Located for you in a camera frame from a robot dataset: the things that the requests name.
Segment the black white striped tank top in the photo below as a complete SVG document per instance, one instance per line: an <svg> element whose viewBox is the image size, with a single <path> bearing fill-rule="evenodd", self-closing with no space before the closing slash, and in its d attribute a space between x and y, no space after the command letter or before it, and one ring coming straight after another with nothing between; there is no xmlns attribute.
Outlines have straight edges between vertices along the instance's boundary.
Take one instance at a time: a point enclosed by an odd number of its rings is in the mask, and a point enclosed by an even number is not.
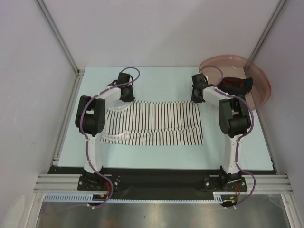
<svg viewBox="0 0 304 228"><path fill-rule="evenodd" d="M100 141L132 146L203 145L200 111L191 101L134 101L110 107Z"/></svg>

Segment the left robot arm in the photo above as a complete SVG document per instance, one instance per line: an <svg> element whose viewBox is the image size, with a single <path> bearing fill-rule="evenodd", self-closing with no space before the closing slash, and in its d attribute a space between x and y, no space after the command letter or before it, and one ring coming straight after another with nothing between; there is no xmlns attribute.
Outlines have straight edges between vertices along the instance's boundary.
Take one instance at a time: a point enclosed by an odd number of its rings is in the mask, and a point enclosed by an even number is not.
<svg viewBox="0 0 304 228"><path fill-rule="evenodd" d="M115 101L132 102L133 83L136 79L130 74L120 72L118 78L107 88L90 97L83 95L79 99L75 125L85 137L86 164L84 170L88 173L98 173L102 167L99 154L101 132L106 124L106 106Z"/></svg>

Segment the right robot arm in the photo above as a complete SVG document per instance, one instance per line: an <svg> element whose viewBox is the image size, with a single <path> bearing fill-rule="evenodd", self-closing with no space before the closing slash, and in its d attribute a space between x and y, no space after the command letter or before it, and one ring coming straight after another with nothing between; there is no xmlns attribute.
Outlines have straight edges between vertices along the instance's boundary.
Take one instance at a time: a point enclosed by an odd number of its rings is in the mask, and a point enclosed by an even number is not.
<svg viewBox="0 0 304 228"><path fill-rule="evenodd" d="M221 165L225 175L219 178L219 185L223 190L231 190L236 185L233 174L240 172L238 159L242 138L253 128L252 110L243 98L208 84L204 74L191 78L191 100L195 103L209 102L218 108L219 127L225 136L224 161Z"/></svg>

